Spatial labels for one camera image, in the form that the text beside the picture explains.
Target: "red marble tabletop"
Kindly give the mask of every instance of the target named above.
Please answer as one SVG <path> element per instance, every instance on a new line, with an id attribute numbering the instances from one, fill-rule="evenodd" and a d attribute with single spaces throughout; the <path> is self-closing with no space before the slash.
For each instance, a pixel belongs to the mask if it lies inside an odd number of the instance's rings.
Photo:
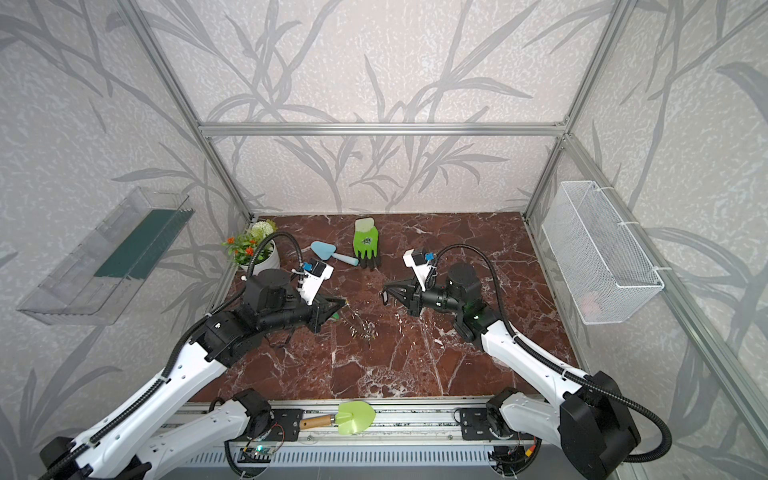
<path id="1" fill-rule="evenodd" d="M 544 274 L 517 213 L 373 215 L 379 229 L 382 266 L 363 270 L 331 259 L 333 277 L 321 291 L 344 296 L 349 305 L 340 319 L 330 320 L 318 335 L 306 327 L 274 333 L 221 377 L 203 388 L 193 401 L 216 396 L 229 399 L 253 388 L 268 399 L 328 399 L 390 396 L 494 395 L 507 386 L 535 392 L 510 369 L 464 343 L 449 314 L 426 310 L 421 318 L 404 307 L 383 306 L 384 282 L 412 276 L 402 262 L 410 248 L 437 251 L 451 243 L 479 248 L 495 263 L 502 283 L 508 318 L 526 336 L 565 362 L 575 363 L 571 345 L 554 307 Z M 339 253 L 353 255 L 353 215 L 274 217 L 291 232 L 306 258 L 310 243 L 334 243 Z M 290 243 L 280 238 L 283 268 L 296 262 Z M 491 276 L 471 251 L 452 250 L 440 262 L 443 283 L 449 266 L 465 260 L 475 266 L 487 301 L 495 306 Z M 238 271 L 230 292 L 240 287 Z"/>

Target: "wallpaper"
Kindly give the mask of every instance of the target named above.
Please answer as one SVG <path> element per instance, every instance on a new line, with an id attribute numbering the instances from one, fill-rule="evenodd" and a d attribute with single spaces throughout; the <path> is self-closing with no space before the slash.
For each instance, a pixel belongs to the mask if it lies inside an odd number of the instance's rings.
<path id="1" fill-rule="evenodd" d="M 767 14 L 635 11 L 576 130 L 766 394 Z"/>
<path id="2" fill-rule="evenodd" d="M 243 227 L 111 2 L 0 5 L 0 474 L 42 472 L 39 449 L 92 425 L 164 363 L 227 268 Z M 195 209 L 111 326 L 48 326 L 24 296 L 136 186 Z"/>
<path id="3" fill-rule="evenodd" d="M 618 382 L 623 395 L 658 414 L 672 431 L 674 443 L 669 453 L 657 461 L 633 465 L 639 470 L 638 478 L 768 478 L 768 458 L 661 296 L 651 299 L 627 322 L 582 323 L 541 229 L 557 186 L 568 180 L 584 180 L 584 176 L 563 154 L 531 216 L 531 233 L 581 367 L 606 372 Z M 638 451 L 647 452 L 658 445 L 660 434 L 640 415 L 633 417 L 643 437 Z"/>
<path id="4" fill-rule="evenodd" d="M 560 121 L 613 0 L 166 0 L 202 121 Z"/>
<path id="5" fill-rule="evenodd" d="M 227 137 L 254 213 L 519 211 L 551 137 Z"/>

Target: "white wire mesh basket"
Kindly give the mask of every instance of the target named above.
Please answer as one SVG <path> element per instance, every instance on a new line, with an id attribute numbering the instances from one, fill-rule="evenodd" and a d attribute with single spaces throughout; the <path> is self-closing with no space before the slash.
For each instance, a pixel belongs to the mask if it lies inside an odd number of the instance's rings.
<path id="1" fill-rule="evenodd" d="M 561 182 L 541 228 L 586 324 L 623 322 L 664 288 L 593 181 Z"/>

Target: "green glove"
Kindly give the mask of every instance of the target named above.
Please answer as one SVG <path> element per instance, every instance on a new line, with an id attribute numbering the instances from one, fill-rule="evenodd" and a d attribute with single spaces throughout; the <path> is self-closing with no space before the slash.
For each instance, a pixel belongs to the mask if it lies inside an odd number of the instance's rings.
<path id="1" fill-rule="evenodd" d="M 379 256 L 379 231 L 373 226 L 371 217 L 355 220 L 355 256 L 360 260 L 362 268 L 374 268 L 381 266 L 382 259 Z"/>

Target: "white flower pot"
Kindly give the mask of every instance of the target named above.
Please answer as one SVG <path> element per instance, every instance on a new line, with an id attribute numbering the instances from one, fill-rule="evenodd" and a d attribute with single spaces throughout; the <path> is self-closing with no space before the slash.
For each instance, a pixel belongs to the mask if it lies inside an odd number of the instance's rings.
<path id="1" fill-rule="evenodd" d="M 274 240 L 270 242 L 270 245 L 272 245 L 272 253 L 262 263 L 253 266 L 253 275 L 258 275 L 260 271 L 269 268 L 280 268 L 280 254 L 277 253 L 277 245 L 275 245 Z M 248 271 L 247 265 L 240 265 L 240 268 Z"/>

